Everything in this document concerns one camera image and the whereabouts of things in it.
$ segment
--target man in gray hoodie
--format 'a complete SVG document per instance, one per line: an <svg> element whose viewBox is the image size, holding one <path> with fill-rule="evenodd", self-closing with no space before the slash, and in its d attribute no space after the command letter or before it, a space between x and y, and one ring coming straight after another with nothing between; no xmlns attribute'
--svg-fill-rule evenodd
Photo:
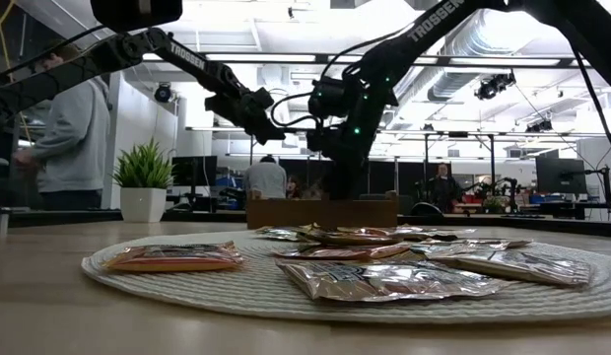
<svg viewBox="0 0 611 355"><path fill-rule="evenodd" d="M40 65L49 70L78 55L76 46L66 45L54 50ZM95 78L56 95L44 135L33 147L15 153L17 165L38 168L38 192L45 209L101 207L110 121L107 91L106 83Z"/></svg>

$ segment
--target white placemat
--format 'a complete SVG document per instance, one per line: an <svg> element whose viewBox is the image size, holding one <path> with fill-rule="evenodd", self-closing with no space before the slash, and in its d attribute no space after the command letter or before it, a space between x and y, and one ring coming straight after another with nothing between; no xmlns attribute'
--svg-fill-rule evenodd
<svg viewBox="0 0 611 355"><path fill-rule="evenodd" d="M294 320L383 323L473 323L575 320L611 316L611 257L571 248L532 244L528 250L590 263L586 289L519 282L500 294L439 302L348 304L312 301L275 266L270 250L294 245L251 238L251 232L151 237L119 244L83 259L82 268L103 284L138 296L234 315ZM245 258L240 271L107 273L101 263L128 246L235 241Z"/></svg>

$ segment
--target ceiling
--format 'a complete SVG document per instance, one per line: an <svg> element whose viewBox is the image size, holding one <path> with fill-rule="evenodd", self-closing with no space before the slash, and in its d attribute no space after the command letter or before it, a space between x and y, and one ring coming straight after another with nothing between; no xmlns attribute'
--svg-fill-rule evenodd
<svg viewBox="0 0 611 355"><path fill-rule="evenodd" d="M600 2L611 12L611 0ZM64 36L72 36L97 23L89 0L17 0L17 3ZM426 1L371 0L355 9L340 9L340 3L348 2L184 0L181 19L162 28L173 32L178 41L203 52L335 53L405 27L423 12L416 4ZM289 7L293 8L292 19ZM451 50L448 46L454 41L467 38L463 36L478 36L495 47L490 48L488 54L514 57L572 55L567 41L554 29L538 24L528 15L497 14L471 18L468 24L458 29L458 35L447 36L428 54L453 55L448 53ZM475 23L481 20L484 27ZM96 33L84 38L81 45L88 45L104 36L106 33ZM323 68L314 64L282 63L230 66L250 89L264 86L282 89L289 94L310 91L311 79ZM343 66L335 66L331 74L338 75L342 69ZM434 88L445 74L452 75L452 72L465 80L446 101L431 101L429 89ZM430 123L438 130L521 132L527 124L539 120L541 114L553 119L557 131L600 130L600 126L592 123L591 102L578 70L516 69L517 87L508 88L493 100L479 101L474 97L474 91L480 80L496 72L468 71L465 75L452 68L415 68L396 88L396 94L404 99L401 100L404 105L392 108L393 118L386 122L386 127L418 130ZM611 90L596 72L590 70L590 75L600 98L611 107ZM165 63L139 66L127 76L152 85L160 81L193 80ZM275 99L283 96L285 94L278 91ZM303 115L307 110L306 103L307 98L303 98L282 107L279 109L281 119ZM219 117L218 122L229 125ZM400 134L395 142L381 144L384 148L390 147L401 142L399 139L402 138L404 135Z"/></svg>

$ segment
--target gray hoodie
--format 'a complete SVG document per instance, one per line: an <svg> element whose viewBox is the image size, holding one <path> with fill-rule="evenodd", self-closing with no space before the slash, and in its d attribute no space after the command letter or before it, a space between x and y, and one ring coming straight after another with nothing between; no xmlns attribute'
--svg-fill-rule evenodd
<svg viewBox="0 0 611 355"><path fill-rule="evenodd" d="M39 192L103 188L110 125L107 95L106 83L95 78L53 99L44 136L32 148L32 155L42 163Z"/></svg>

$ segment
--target yellow cable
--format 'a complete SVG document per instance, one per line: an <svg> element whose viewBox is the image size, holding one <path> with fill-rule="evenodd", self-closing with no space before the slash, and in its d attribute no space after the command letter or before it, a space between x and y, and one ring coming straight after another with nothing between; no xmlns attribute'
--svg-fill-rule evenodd
<svg viewBox="0 0 611 355"><path fill-rule="evenodd" d="M1 36L1 45L3 46L3 57L6 59L6 68L10 69L10 57L8 56L8 46L6 45L6 38L3 35L3 21L6 18L6 15L10 12L10 10L12 9L12 6L14 5L14 0L10 1L10 5L8 5L8 9L6 10L6 12L3 14L3 17L0 14L0 36ZM14 83L14 76L12 73L9 74L10 76L10 82ZM19 116L21 117L21 123L23 124L23 127L26 130L26 137L28 137L28 141L30 142L30 146L32 146L33 142L32 142L32 137L30 136L30 128L28 127L28 123L26 122L26 118L23 116L22 112L19 112Z"/></svg>
<svg viewBox="0 0 611 355"><path fill-rule="evenodd" d="M1 25L3 25L3 22L6 21L6 19L8 18L8 15L10 15L10 11L12 11L12 7L14 7L14 0L10 0L10 4L8 4L8 8L6 9L6 12L4 12L3 15L0 17L0 29L1 29Z"/></svg>

